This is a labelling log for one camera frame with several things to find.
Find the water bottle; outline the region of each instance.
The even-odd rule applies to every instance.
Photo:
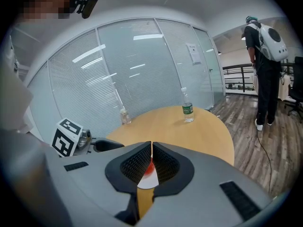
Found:
[[[181,88],[181,91],[183,93],[182,109],[183,109],[185,122],[192,122],[194,121],[193,104],[189,101],[186,87]]]
[[[120,110],[120,115],[121,115],[121,121],[122,124],[129,124],[132,122],[130,116],[128,115],[128,112],[126,111],[125,108]]]

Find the wooden table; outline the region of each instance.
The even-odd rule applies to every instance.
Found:
[[[212,113],[194,107],[193,122],[184,122],[181,106],[151,110],[122,125],[107,138],[125,146],[158,141],[199,151],[234,163],[232,137],[224,123]]]

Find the black pants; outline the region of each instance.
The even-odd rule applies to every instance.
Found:
[[[279,62],[268,61],[263,63],[257,69],[258,75],[258,114],[257,124],[267,121],[272,123],[275,120],[276,107],[278,103],[279,80],[280,80],[281,64]]]

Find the white backpack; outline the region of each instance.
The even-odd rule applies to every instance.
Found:
[[[256,48],[269,60],[281,61],[288,57],[286,45],[279,33],[270,26],[261,24],[261,28],[250,23],[250,26],[259,32],[260,48]]]

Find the office chair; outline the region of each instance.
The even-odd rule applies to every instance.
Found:
[[[303,102],[303,57],[296,56],[294,59],[294,84],[293,88],[289,89],[289,96],[295,100],[295,104],[285,104],[286,106],[291,107],[292,109],[288,112],[288,116],[292,111],[298,112],[300,116],[300,123],[302,123],[302,114],[303,107],[301,102]]]

